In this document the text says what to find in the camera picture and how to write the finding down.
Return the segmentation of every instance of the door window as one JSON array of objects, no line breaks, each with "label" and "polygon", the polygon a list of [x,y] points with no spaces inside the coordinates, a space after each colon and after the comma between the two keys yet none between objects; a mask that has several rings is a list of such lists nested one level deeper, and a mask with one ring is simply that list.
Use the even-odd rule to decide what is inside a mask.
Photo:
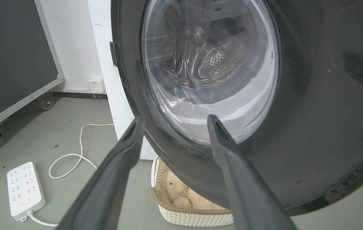
[{"label": "door window", "polygon": [[278,82],[278,43],[259,0],[152,0],[142,28],[150,92],[180,134],[209,145],[217,115],[241,142],[260,126]]}]

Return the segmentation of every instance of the wall outlet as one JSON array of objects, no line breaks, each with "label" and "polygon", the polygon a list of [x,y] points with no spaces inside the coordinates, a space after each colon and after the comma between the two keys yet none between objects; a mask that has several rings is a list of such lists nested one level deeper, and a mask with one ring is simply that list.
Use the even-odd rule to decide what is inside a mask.
[{"label": "wall outlet", "polygon": [[104,93],[104,80],[91,78],[88,80],[92,93]]},{"label": "wall outlet", "polygon": [[26,221],[29,210],[36,212],[45,205],[44,193],[37,168],[27,162],[7,173],[8,196],[12,217],[17,221]]}]

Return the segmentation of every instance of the power cord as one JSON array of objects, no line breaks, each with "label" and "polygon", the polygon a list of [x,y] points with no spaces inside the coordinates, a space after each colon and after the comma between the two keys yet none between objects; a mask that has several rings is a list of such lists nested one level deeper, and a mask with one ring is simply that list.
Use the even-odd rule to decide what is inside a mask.
[{"label": "power cord", "polygon": [[[83,146],[82,146],[82,132],[83,132],[83,128],[85,126],[112,126],[114,124],[84,124],[82,125],[82,128],[81,128],[81,133],[79,134],[79,145],[81,146],[81,154],[76,154],[76,153],[69,153],[69,154],[65,154],[63,156],[61,156],[60,158],[56,159],[50,166],[50,169],[48,170],[48,176],[50,176],[52,179],[61,179],[65,176],[68,176],[68,174],[70,174],[73,170],[76,169],[76,167],[79,165],[79,163],[81,162],[82,159],[86,160],[88,163],[90,163],[95,169],[98,169],[98,167],[92,163],[90,160],[88,160],[86,157],[83,156]],[[55,163],[57,163],[59,160],[61,160],[62,158],[64,157],[67,157],[67,156],[77,156],[79,157],[79,160],[78,162],[75,164],[75,166],[69,170],[67,173],[65,173],[64,175],[62,176],[53,176],[51,175],[51,169],[52,167],[55,165]],[[58,224],[50,224],[50,223],[47,223],[47,222],[44,222],[44,221],[40,221],[38,220],[35,216],[34,216],[34,213],[30,210],[28,211],[28,216],[35,222],[37,222],[38,224],[41,224],[41,225],[44,225],[44,226],[48,226],[48,227],[57,227]]]}]

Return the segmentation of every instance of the floor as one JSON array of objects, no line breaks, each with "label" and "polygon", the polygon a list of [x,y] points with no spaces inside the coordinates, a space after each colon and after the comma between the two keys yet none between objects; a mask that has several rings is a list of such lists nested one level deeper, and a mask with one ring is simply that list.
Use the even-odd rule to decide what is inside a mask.
[{"label": "floor", "polygon": [[[0,229],[50,229],[32,220],[15,221],[9,211],[6,173],[28,161],[38,170],[47,204],[35,213],[43,221],[58,223],[94,172],[82,162],[70,175],[53,180],[48,169],[55,159],[67,153],[79,153],[79,133],[83,124],[109,124],[112,117],[108,102],[96,99],[56,98],[49,111],[39,111],[30,104],[5,122],[0,131],[5,142],[0,147]],[[114,147],[117,137],[114,127],[87,127],[82,137],[84,155],[99,165]],[[52,171],[62,175],[76,163],[77,158],[64,158]],[[132,169],[120,213],[118,229],[198,229],[176,226],[166,222],[153,199],[150,185],[151,161],[139,160]],[[208,230],[232,230],[234,227],[214,227]]]}]

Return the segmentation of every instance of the metal frame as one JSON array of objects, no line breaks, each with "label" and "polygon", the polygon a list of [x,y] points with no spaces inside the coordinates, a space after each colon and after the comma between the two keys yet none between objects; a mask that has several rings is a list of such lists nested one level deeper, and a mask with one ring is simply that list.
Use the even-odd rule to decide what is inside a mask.
[{"label": "metal frame", "polygon": [[59,83],[62,83],[62,82],[65,81],[65,77],[63,75],[62,68],[61,68],[61,65],[59,63],[56,51],[55,51],[55,47],[54,47],[54,45],[52,43],[52,39],[51,39],[51,36],[50,36],[50,31],[48,29],[48,25],[47,25],[47,22],[45,20],[45,16],[44,16],[44,12],[42,10],[42,5],[41,5],[40,0],[35,0],[35,5],[37,6],[38,15],[40,16],[41,24],[42,24],[42,27],[43,27],[44,32],[45,32],[45,37],[47,38],[47,41],[48,41],[48,45],[50,47],[50,51],[51,51],[52,57],[54,59],[54,63],[55,63],[56,69],[58,71],[58,75],[56,76],[56,79],[53,80],[52,82],[50,82],[47,85],[41,87],[40,89],[38,89],[34,93],[31,93],[30,95],[28,95],[25,98],[21,99],[19,102],[13,104],[12,106],[7,108],[6,110],[2,111],[0,113],[0,123],[2,123],[5,119],[7,119],[9,116],[11,116],[14,112],[17,112],[22,107],[28,105],[28,103],[30,103],[33,100],[37,99],[38,97],[40,97],[44,93],[50,91],[52,88],[57,86]]}]

